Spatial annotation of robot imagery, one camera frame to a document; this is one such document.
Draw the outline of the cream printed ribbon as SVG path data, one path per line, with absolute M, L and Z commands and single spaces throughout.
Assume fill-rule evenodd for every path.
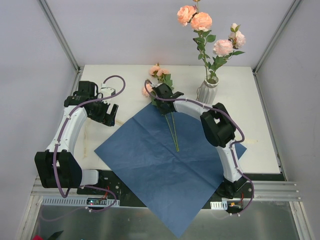
M 102 143 L 104 143 L 124 123 L 124 121 L 116 119 L 114 126 L 106 126 L 102 123 L 97 123 L 91 119 L 88 119 L 84 126 L 84 158 L 98 161 L 100 158 L 95 153 L 96 148 L 98 148 Z

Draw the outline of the blue wrapping paper sheet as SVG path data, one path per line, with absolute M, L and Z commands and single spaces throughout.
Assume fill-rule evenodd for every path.
M 223 181 L 223 166 L 199 120 L 167 118 L 151 104 L 125 122 L 95 153 L 176 236 L 181 237 Z

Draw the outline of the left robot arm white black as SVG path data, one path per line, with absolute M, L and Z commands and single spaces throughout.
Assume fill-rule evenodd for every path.
M 81 81 L 78 89 L 64 101 L 63 116 L 58 130 L 45 151 L 34 157 L 41 184 L 44 188 L 76 189 L 88 185 L 99 195 L 106 183 L 99 178 L 96 169 L 83 169 L 74 157 L 76 141 L 87 119 L 108 127 L 115 125 L 117 104 L 110 104 L 107 97 L 115 95 L 115 89 L 91 81 Z

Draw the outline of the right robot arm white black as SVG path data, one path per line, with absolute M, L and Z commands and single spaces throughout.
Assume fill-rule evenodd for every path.
M 206 140 L 216 148 L 223 168 L 223 182 L 216 193 L 227 199 L 237 197 L 247 182 L 238 163 L 235 149 L 235 132 L 238 129 L 222 103 L 213 106 L 183 97 L 182 92 L 173 93 L 165 83 L 151 85 L 150 95 L 160 113 L 183 113 L 199 120 Z

